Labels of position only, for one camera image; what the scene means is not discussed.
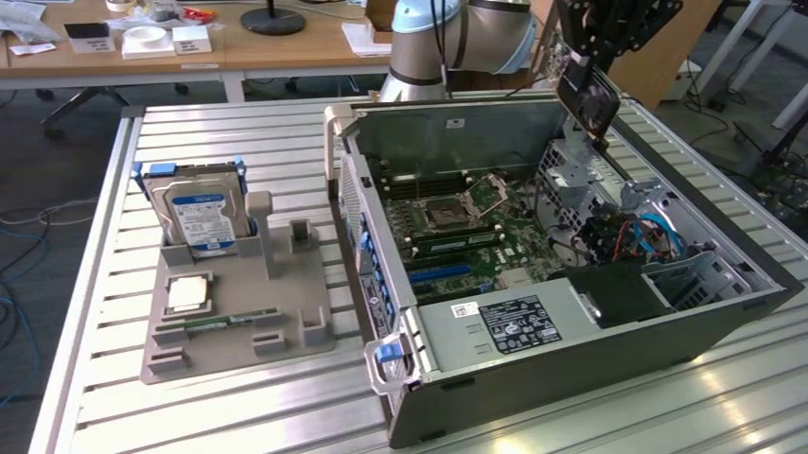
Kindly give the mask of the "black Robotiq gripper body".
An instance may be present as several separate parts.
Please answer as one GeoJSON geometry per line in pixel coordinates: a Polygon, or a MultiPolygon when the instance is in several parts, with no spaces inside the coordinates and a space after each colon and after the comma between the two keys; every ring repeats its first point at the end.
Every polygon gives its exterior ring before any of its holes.
{"type": "Polygon", "coordinates": [[[589,24],[596,29],[624,26],[636,15],[643,16],[648,8],[648,1],[593,0],[589,5],[589,24]]]}

